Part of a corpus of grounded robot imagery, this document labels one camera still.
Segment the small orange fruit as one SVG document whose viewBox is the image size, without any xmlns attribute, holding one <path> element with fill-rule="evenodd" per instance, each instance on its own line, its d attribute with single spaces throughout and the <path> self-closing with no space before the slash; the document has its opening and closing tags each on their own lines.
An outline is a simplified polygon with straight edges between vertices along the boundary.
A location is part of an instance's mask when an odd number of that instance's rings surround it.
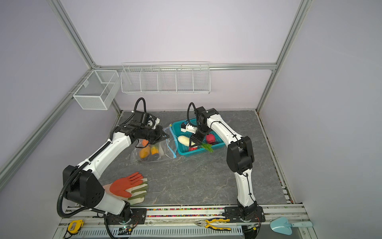
<svg viewBox="0 0 382 239">
<path fill-rule="evenodd" d="M 148 144 L 149 144 L 149 141 L 148 141 L 148 140 L 145 140 L 145 139 L 144 139 L 144 140 L 142 141 L 142 146 L 143 146 L 143 147 L 146 147 Z"/>
</svg>

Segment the pink red round fruit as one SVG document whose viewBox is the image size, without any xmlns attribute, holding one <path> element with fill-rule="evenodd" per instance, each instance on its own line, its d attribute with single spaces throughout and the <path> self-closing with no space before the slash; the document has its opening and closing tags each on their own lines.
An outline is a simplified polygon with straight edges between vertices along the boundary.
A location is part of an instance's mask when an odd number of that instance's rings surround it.
<svg viewBox="0 0 382 239">
<path fill-rule="evenodd" d="M 213 134 L 207 134 L 206 135 L 206 142 L 208 144 L 215 144 L 216 143 L 216 138 Z"/>
</svg>

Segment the clear zip top bag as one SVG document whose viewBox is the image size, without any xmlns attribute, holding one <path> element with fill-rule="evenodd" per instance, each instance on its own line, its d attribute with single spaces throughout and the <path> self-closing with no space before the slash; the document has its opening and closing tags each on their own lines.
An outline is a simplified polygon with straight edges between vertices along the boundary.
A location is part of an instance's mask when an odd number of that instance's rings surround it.
<svg viewBox="0 0 382 239">
<path fill-rule="evenodd" d="M 149 144 L 149 141 L 139 139 L 138 145 L 130 155 L 132 162 L 159 162 L 177 157 L 179 144 L 171 128 L 171 124 L 164 128 L 164 132 L 169 136 L 167 139 L 156 144 Z"/>
</svg>

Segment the yellow orange mango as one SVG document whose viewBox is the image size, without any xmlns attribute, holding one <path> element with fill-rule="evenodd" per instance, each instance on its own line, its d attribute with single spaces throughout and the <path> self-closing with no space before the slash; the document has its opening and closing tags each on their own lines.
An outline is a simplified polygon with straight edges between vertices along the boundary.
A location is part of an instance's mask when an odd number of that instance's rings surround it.
<svg viewBox="0 0 382 239">
<path fill-rule="evenodd" d="M 145 158 L 147 158 L 150 155 L 151 155 L 151 148 L 150 148 L 150 146 L 146 146 L 145 148 L 142 148 L 139 151 L 140 159 L 145 159 Z"/>
</svg>

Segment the green vegetable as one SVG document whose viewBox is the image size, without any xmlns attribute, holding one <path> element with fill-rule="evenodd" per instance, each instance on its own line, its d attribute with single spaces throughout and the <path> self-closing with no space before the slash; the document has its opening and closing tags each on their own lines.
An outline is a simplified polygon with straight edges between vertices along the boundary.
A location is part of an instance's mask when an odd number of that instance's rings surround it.
<svg viewBox="0 0 382 239">
<path fill-rule="evenodd" d="M 208 144 L 208 143 L 202 143 L 200 145 L 201 148 L 209 151 L 209 152 L 213 152 L 213 149 L 212 149 L 212 145 L 211 144 Z"/>
</svg>

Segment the teal plastic basket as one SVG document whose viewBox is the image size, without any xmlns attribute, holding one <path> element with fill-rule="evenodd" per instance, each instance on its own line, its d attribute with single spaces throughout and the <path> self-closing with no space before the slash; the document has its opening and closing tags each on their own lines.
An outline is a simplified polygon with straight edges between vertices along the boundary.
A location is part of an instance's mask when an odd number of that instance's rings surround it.
<svg viewBox="0 0 382 239">
<path fill-rule="evenodd" d="M 195 118 L 176 121 L 170 124 L 170 131 L 175 139 L 177 153 L 179 155 L 186 157 L 194 156 L 226 147 L 226 144 L 216 132 L 210 130 L 207 134 L 202 134 L 199 130 L 190 125 L 189 122 L 197 125 L 197 120 Z M 180 142 L 179 137 L 181 136 L 191 139 L 191 142 Z"/>
</svg>

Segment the white radish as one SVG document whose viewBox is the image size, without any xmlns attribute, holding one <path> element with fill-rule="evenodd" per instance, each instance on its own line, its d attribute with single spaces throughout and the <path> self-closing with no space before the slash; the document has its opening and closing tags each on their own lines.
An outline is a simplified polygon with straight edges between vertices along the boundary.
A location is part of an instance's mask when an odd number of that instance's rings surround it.
<svg viewBox="0 0 382 239">
<path fill-rule="evenodd" d="M 189 137 L 186 137 L 184 135 L 178 136 L 178 142 L 184 146 L 188 146 L 191 148 L 198 147 L 198 145 L 192 142 Z"/>
</svg>

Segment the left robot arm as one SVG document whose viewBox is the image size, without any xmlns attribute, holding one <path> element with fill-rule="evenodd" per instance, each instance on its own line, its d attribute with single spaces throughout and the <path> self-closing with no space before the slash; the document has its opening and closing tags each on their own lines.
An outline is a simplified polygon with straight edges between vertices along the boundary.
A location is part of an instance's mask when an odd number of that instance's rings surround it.
<svg viewBox="0 0 382 239">
<path fill-rule="evenodd" d="M 135 141 L 146 140 L 151 145 L 168 137 L 160 126 L 159 118 L 135 111 L 128 120 L 113 129 L 106 143 L 94 154 L 77 166 L 69 165 L 64 169 L 63 188 L 56 206 L 58 215 L 69 218 L 90 209 L 129 222 L 132 217 L 130 204 L 142 201 L 146 179 L 136 172 L 105 187 L 99 179 L 116 157 Z"/>
</svg>

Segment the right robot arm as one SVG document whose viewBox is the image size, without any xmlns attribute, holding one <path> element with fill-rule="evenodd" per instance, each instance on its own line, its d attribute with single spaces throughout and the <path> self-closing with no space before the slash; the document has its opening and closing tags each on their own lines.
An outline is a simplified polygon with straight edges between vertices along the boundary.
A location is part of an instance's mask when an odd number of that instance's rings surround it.
<svg viewBox="0 0 382 239">
<path fill-rule="evenodd" d="M 242 214 L 241 218 L 255 214 L 258 204 L 251 179 L 254 153 L 250 137 L 242 136 L 233 130 L 214 108 L 209 110 L 204 107 L 196 108 L 194 103 L 190 103 L 189 108 L 194 109 L 196 122 L 192 123 L 190 118 L 187 118 L 187 124 L 182 127 L 183 131 L 192 133 L 188 146 L 191 148 L 199 146 L 210 151 L 211 147 L 207 146 L 204 140 L 211 131 L 223 140 L 227 147 L 227 165 L 235 175 L 238 190 L 237 204 Z"/>
</svg>

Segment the white mesh box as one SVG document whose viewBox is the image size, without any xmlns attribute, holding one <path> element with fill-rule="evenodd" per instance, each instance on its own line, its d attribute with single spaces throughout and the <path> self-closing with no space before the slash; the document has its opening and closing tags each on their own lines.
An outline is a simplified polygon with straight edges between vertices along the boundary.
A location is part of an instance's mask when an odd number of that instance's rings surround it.
<svg viewBox="0 0 382 239">
<path fill-rule="evenodd" d="M 116 70 L 93 70 L 73 97 L 84 110 L 108 110 L 120 87 Z"/>
</svg>

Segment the red white work glove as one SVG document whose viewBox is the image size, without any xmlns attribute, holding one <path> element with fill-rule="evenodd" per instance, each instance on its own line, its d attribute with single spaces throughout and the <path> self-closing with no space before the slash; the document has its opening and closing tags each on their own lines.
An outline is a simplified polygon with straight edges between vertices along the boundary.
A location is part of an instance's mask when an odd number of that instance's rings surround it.
<svg viewBox="0 0 382 239">
<path fill-rule="evenodd" d="M 107 194 L 126 201 L 131 205 L 144 202 L 148 190 L 148 180 L 139 172 L 117 179 L 103 186 Z"/>
</svg>

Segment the light blue scoop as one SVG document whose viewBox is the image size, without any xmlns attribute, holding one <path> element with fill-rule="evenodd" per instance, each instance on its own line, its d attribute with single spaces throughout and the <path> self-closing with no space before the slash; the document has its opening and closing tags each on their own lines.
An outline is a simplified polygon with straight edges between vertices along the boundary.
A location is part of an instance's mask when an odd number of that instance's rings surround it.
<svg viewBox="0 0 382 239">
<path fill-rule="evenodd" d="M 311 228 L 313 223 L 311 221 L 290 223 L 286 217 L 280 217 L 271 221 L 270 227 L 275 233 L 290 236 L 292 235 L 292 228 Z"/>
</svg>

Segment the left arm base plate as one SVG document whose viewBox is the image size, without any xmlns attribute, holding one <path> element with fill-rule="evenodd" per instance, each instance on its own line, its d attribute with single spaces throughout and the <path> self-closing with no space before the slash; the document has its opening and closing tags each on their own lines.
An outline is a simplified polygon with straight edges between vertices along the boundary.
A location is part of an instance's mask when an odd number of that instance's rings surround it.
<svg viewBox="0 0 382 239">
<path fill-rule="evenodd" d="M 109 225 L 140 225 L 145 223 L 147 208 L 129 208 L 120 215 L 108 213 L 106 221 Z"/>
</svg>

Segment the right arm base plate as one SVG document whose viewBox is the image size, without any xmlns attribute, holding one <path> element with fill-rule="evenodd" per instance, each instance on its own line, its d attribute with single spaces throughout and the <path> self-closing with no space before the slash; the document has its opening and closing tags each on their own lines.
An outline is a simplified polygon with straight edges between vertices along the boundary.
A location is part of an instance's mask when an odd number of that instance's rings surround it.
<svg viewBox="0 0 382 239">
<path fill-rule="evenodd" d="M 245 209 L 239 206 L 225 207 L 222 215 L 233 223 L 263 223 L 266 221 L 263 208 L 259 205 L 250 206 Z"/>
</svg>

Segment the yellow handled pliers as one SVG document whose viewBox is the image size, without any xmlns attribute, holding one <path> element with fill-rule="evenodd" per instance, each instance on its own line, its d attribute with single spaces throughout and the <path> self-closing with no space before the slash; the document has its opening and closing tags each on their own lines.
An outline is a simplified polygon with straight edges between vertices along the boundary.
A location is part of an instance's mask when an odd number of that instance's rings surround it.
<svg viewBox="0 0 382 239">
<path fill-rule="evenodd" d="M 229 223 L 229 219 L 223 219 L 223 218 L 213 218 L 213 219 L 205 219 L 198 222 L 195 222 L 195 224 L 199 227 L 203 227 L 206 229 L 211 229 L 215 231 L 231 231 L 231 228 L 228 227 L 218 227 L 218 224 L 221 223 Z"/>
</svg>

